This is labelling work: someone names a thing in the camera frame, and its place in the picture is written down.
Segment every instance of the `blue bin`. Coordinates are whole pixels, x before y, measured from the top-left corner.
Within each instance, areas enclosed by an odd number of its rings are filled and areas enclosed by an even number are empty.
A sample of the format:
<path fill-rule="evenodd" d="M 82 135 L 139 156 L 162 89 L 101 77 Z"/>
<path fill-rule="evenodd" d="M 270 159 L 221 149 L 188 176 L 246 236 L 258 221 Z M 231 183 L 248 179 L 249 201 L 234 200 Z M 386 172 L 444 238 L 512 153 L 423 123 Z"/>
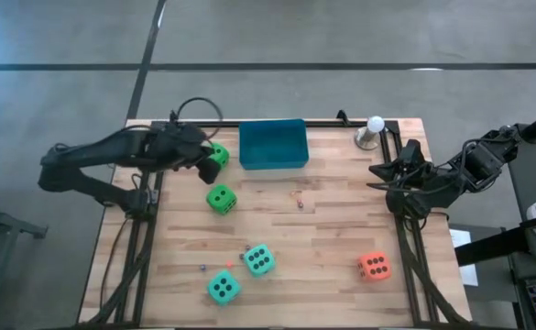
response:
<path fill-rule="evenodd" d="M 302 119 L 244 122 L 239 125 L 239 161 L 246 170 L 298 169 L 308 161 Z"/>

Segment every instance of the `green foam die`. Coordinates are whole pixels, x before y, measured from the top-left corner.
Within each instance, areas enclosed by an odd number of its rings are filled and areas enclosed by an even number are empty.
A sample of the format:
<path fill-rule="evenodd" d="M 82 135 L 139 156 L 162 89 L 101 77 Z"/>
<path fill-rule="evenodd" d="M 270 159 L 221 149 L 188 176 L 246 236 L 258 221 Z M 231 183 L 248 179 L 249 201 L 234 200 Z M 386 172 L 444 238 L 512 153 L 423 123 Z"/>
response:
<path fill-rule="evenodd" d="M 243 260 L 254 277 L 260 277 L 276 267 L 276 260 L 265 244 L 251 248 Z"/>
<path fill-rule="evenodd" d="M 214 160 L 221 165 L 221 170 L 227 166 L 229 162 L 229 151 L 218 143 L 213 143 L 214 154 L 209 156 L 211 160 Z"/>
<path fill-rule="evenodd" d="M 209 282 L 207 289 L 216 303 L 225 306 L 237 296 L 241 286 L 230 272 L 222 270 Z"/>
<path fill-rule="evenodd" d="M 214 187 L 206 195 L 206 202 L 221 215 L 226 215 L 237 203 L 237 196 L 224 184 Z"/>

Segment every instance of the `foam cube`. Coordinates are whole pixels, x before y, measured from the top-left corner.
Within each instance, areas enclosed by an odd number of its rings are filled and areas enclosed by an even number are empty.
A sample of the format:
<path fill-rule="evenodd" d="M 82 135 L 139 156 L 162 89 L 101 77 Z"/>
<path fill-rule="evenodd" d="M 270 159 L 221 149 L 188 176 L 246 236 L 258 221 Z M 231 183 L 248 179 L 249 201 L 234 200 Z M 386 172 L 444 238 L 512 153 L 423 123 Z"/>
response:
<path fill-rule="evenodd" d="M 229 151 L 218 143 L 213 143 L 213 150 L 214 154 L 209 156 L 209 158 L 218 162 L 219 165 L 221 165 L 221 170 L 224 169 L 229 162 Z"/>
<path fill-rule="evenodd" d="M 226 215 L 237 203 L 237 196 L 224 184 L 214 187 L 206 195 L 206 202 L 221 215 Z"/>
<path fill-rule="evenodd" d="M 276 267 L 276 260 L 265 244 L 249 249 L 244 255 L 244 262 L 254 277 L 260 277 Z"/>
<path fill-rule="evenodd" d="M 237 296 L 241 286 L 230 272 L 222 270 L 209 282 L 207 289 L 216 303 L 225 306 Z"/>
<path fill-rule="evenodd" d="M 383 252 L 372 252 L 357 261 L 357 271 L 363 281 L 381 281 L 392 275 L 389 260 Z"/>

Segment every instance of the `orange die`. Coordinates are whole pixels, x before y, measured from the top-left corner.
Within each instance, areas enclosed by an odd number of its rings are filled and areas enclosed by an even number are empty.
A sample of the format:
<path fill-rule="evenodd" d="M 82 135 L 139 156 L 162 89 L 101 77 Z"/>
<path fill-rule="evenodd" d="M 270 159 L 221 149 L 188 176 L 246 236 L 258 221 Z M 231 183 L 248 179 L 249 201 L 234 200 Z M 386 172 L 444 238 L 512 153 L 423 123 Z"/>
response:
<path fill-rule="evenodd" d="M 357 269 L 363 281 L 380 281 L 392 275 L 388 258 L 383 252 L 372 252 L 361 256 Z"/>

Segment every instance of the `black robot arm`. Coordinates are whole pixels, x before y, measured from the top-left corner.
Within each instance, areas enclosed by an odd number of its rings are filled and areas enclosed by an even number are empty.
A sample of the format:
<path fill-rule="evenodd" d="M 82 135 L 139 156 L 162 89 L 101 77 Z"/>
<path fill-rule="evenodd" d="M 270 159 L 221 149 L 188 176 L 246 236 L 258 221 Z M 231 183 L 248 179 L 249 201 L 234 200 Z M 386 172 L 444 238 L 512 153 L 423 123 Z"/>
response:
<path fill-rule="evenodd" d="M 420 142 L 411 139 L 394 161 L 369 167 L 384 183 L 368 185 L 387 191 L 390 212 L 420 220 L 433 207 L 448 207 L 463 193 L 489 188 L 502 167 L 516 158 L 522 141 L 536 142 L 536 121 L 529 126 L 504 126 L 467 140 L 456 156 L 434 166 L 424 159 Z"/>
<path fill-rule="evenodd" d="M 116 164 L 140 171 L 196 166 L 199 177 L 213 183 L 220 166 L 209 159 L 207 136 L 192 124 L 175 121 L 159 126 L 128 126 L 88 145 L 57 144 L 41 159 L 39 186 L 48 192 L 70 190 L 91 195 L 101 204 L 118 204 L 128 215 L 140 215 L 148 204 L 145 189 L 124 190 L 84 175 L 81 168 Z"/>

